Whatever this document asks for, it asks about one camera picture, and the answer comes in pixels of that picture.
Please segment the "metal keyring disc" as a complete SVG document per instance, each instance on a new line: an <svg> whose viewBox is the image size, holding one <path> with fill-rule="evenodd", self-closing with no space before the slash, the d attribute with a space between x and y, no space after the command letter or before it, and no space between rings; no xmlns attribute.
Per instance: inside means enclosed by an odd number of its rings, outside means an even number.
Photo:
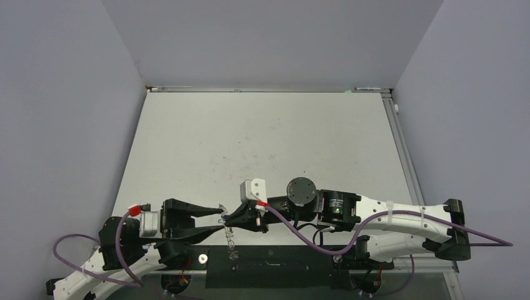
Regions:
<svg viewBox="0 0 530 300"><path fill-rule="evenodd" d="M219 204L219 209L221 210L221 212L219 213L220 218L218 220L218 224L222 225L224 228L224 233L225 233L225 237L227 241L227 253L228 253L229 259L231 261L235 261L239 258L239 254L235 249L235 243L233 241L233 238L234 238L233 229L231 227L226 226L228 210L222 204Z"/></svg>

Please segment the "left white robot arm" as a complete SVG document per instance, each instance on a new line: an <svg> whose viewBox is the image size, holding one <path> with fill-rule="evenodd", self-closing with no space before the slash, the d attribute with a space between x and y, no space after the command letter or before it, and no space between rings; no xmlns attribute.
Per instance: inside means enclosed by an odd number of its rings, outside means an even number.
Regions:
<svg viewBox="0 0 530 300"><path fill-rule="evenodd" d="M162 269L187 270L205 252L192 246L223 228L197 227L196 218L223 214L226 209L167 199L160 209L149 203L129 206L123 216L109 217L98 232L96 250L72 274L50 279L46 292L54 299L102 299L103 289L144 286L141 278Z"/></svg>

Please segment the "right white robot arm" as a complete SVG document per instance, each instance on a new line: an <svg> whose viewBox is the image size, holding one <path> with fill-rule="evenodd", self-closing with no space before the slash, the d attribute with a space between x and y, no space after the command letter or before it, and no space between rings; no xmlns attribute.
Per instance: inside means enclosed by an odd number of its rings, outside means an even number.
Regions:
<svg viewBox="0 0 530 300"><path fill-rule="evenodd" d="M292 179L283 196L268 197L265 181L258 178L244 181L240 194L241 205L222 216L225 226L266 233L271 224L293 227L299 221L315 221L330 233L352 232L352 241L343 249L315 246L315 250L345 256L354 249L354 262L362 268L413 254L432 253L447 261L471 258L463 203L458 199L435 206L396 204L352 192L318 189L306 177Z"/></svg>

